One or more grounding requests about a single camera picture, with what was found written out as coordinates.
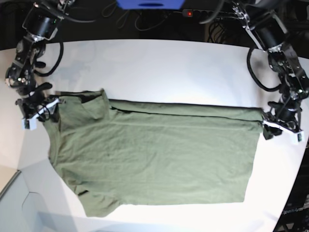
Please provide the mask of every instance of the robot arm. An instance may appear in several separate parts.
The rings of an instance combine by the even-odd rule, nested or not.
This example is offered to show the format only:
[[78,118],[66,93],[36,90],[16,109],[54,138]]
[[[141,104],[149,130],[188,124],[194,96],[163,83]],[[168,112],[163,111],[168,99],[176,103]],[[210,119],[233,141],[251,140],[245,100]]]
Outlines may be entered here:
[[265,9],[266,6],[277,6],[278,1],[260,0],[254,4],[244,4],[239,1],[231,3],[235,14],[256,47],[268,53],[269,65],[278,73],[281,80],[281,84],[276,88],[264,87],[251,69],[250,56],[253,49],[250,49],[247,63],[253,79],[265,91],[279,90],[282,94],[279,102],[268,103],[271,110],[264,114],[264,137],[271,139],[285,131],[291,135],[294,143],[305,140],[300,128],[300,104],[309,96],[309,79],[299,63],[296,52],[287,42],[286,27],[275,11]]
[[20,99],[16,101],[24,116],[23,127],[25,129],[36,129],[36,119],[48,120],[54,113],[59,99],[55,96],[45,97],[43,91],[52,88],[50,83],[38,85],[34,74],[45,77],[51,75],[58,67],[63,55],[63,43],[60,43],[60,54],[58,61],[48,73],[41,73],[36,68],[44,68],[43,62],[37,59],[43,56],[46,42],[53,39],[57,28],[63,19],[74,22],[89,23],[94,20],[83,21],[69,17],[68,9],[74,0],[61,0],[49,2],[40,0],[34,3],[28,13],[23,28],[27,31],[26,36],[18,43],[16,56],[6,73],[6,83],[16,89]]
[[[280,135],[282,131],[289,133],[295,143],[303,141],[304,134],[300,128],[300,104],[309,96],[309,79],[299,64],[296,52],[287,42],[288,31],[273,10],[284,0],[226,0],[234,10],[235,15],[241,21],[243,28],[253,39],[256,47],[268,53],[271,69],[278,73],[281,84],[276,88],[263,86],[255,77],[250,66],[248,54],[248,68],[255,82],[265,91],[280,91],[279,102],[269,102],[271,110],[264,113],[264,136],[271,139]],[[68,8],[74,0],[59,0],[49,2],[40,0],[34,3],[29,12],[23,28],[27,35],[19,42],[16,48],[16,57],[6,74],[7,84],[15,88],[21,96],[16,101],[24,115],[24,128],[35,129],[36,119],[48,120],[59,103],[55,96],[46,98],[44,90],[50,89],[50,83],[37,85],[34,74],[39,76],[50,75],[58,66],[63,44],[60,46],[60,56],[54,68],[48,73],[40,73],[36,68],[45,67],[37,59],[44,54],[45,42],[52,39],[57,27],[63,19],[74,22],[82,21],[70,18]]]

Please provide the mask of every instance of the black cable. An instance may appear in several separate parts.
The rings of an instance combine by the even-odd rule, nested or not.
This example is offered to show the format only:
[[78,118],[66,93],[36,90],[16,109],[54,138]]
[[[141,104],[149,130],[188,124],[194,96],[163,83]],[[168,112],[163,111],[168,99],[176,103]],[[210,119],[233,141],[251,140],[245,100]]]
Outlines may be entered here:
[[227,16],[227,15],[218,16],[217,19],[237,19],[239,20],[239,18],[237,18],[236,16]]
[[66,19],[68,21],[74,22],[74,23],[93,23],[96,21],[96,19],[92,19],[92,20],[80,20],[80,19],[76,19],[76,18],[72,18],[68,15],[66,15],[65,13],[57,10],[53,5],[51,5],[48,1],[46,0],[40,0],[40,2],[42,3],[43,6],[45,6],[47,9],[47,11],[49,13],[51,13],[52,15],[58,17],[58,18],[63,18]]
[[226,40],[226,29],[224,29],[224,31],[222,32],[222,35],[220,35],[219,43],[223,44],[225,40]]
[[290,94],[289,98],[285,101],[285,103],[283,104],[283,106],[281,107],[281,109],[279,110],[279,112],[276,115],[276,120],[278,121],[279,116],[281,115],[281,113],[283,112],[283,110],[285,109],[286,105],[289,103],[290,99],[291,99],[292,95]]
[[251,47],[249,49],[249,52],[248,52],[248,55],[247,55],[247,67],[248,67],[248,71],[252,77],[252,79],[255,81],[255,83],[263,90],[267,91],[267,92],[276,92],[278,91],[280,88],[281,88],[281,84],[279,84],[278,86],[274,87],[274,88],[267,88],[266,86],[264,86],[260,81],[259,79],[257,79],[257,77],[255,76],[253,70],[252,70],[252,67],[251,67],[251,55],[252,55],[252,52],[253,50],[255,49],[255,47]]
[[210,43],[210,41],[212,43],[214,43],[213,39],[212,39],[212,33],[213,33],[213,29],[216,28],[216,23],[213,22],[209,25],[208,27],[208,39],[207,39],[207,42]]
[[224,29],[219,29],[213,36],[215,43],[217,43],[217,40],[220,38],[220,33],[222,33],[222,31],[224,31]]
[[282,227],[284,232],[290,232],[289,228],[285,224],[282,224]]
[[149,28],[145,28],[145,29],[140,29],[138,26],[137,26],[137,22],[140,18],[140,15],[136,18],[135,20],[135,23],[134,23],[134,26],[135,28],[138,30],[138,31],[148,31],[148,30],[152,30],[152,29],[155,29],[157,27],[159,27],[161,24],[163,24],[170,16],[171,14],[169,14],[165,19],[163,19],[162,21],[160,21],[159,23],[157,23],[156,25],[152,26],[152,27],[149,27]]
[[116,25],[119,25],[119,23],[121,23],[122,20],[122,24],[120,24],[120,26],[117,26],[118,29],[122,29],[125,27],[126,22],[129,18],[130,15],[130,10],[127,10],[117,21],[116,21]]
[[115,2],[107,5],[105,8],[103,8],[103,10],[101,11],[101,15],[102,15],[103,18],[109,18],[115,13],[116,9],[117,9],[117,2],[115,1]]
[[300,108],[300,105],[298,106],[298,109],[297,109],[297,121],[298,121],[298,127],[300,128],[300,124],[301,124],[301,108]]
[[53,66],[53,68],[47,72],[47,73],[41,73],[37,70],[34,71],[35,74],[37,74],[38,76],[41,76],[41,77],[47,77],[47,76],[50,76],[51,74],[54,73],[54,71],[58,68],[61,60],[62,60],[62,57],[63,57],[63,52],[64,52],[64,45],[63,45],[63,42],[60,41],[60,52],[59,52],[59,56],[58,56],[58,59],[56,61],[56,64]]
[[225,33],[225,29],[221,29],[219,32],[217,32],[216,35],[214,36],[214,41],[218,44],[221,44],[222,36],[224,33]]
[[217,5],[217,8],[212,12],[211,16],[209,16],[207,19],[201,21],[200,24],[210,23],[211,21],[213,21],[218,16],[218,14],[220,13],[220,11],[223,7],[224,0],[218,0],[218,2],[219,3]]
[[134,13],[138,14],[141,17],[141,13],[140,12],[138,12],[137,10],[133,10],[133,11],[134,11]]
[[49,109],[45,105],[43,105],[43,104],[39,104],[39,105],[42,106],[41,109],[46,109],[46,111],[48,112],[48,118],[46,118],[44,112],[42,114],[39,114],[39,111],[41,109],[40,110],[37,109],[37,114],[39,115],[39,118],[42,120],[42,122],[46,122],[46,121],[48,121],[50,119],[51,113],[50,113]]

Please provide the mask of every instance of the white table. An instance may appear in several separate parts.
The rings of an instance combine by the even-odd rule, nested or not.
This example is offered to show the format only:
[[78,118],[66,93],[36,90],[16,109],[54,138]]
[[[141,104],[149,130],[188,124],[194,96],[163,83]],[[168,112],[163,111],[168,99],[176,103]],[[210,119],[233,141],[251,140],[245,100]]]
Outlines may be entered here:
[[[59,45],[49,44],[42,60],[46,71]],[[96,91],[110,99],[264,107],[280,95],[261,90],[246,66],[248,49],[210,43],[113,40],[65,43],[57,71],[46,80],[53,91]],[[2,77],[14,50],[0,52]],[[278,83],[267,55],[255,51],[253,69],[262,82]],[[301,59],[309,74],[309,60]],[[86,218],[77,197],[50,165],[49,139],[43,126],[21,130],[18,95],[0,83],[0,164],[22,170],[29,191],[36,192],[42,218],[57,231],[229,231],[274,229],[296,178],[305,142],[292,145],[289,135],[265,141],[260,136],[244,203],[174,206],[122,205],[105,218]],[[302,129],[308,139],[309,101],[302,104]]]

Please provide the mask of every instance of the olive green shirt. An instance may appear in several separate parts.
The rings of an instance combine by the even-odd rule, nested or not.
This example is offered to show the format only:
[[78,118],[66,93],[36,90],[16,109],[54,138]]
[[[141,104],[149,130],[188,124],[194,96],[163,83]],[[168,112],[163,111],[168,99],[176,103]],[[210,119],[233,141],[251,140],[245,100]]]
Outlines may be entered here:
[[261,132],[261,109],[61,96],[44,123],[50,162],[88,216],[122,204],[242,202]]

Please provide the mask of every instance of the blue device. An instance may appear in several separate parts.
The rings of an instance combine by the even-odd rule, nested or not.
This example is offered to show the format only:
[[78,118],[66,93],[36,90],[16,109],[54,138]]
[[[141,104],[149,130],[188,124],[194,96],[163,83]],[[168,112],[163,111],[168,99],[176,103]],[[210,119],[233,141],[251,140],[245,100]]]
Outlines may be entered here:
[[181,8],[185,0],[117,0],[119,7],[130,9],[173,9]]

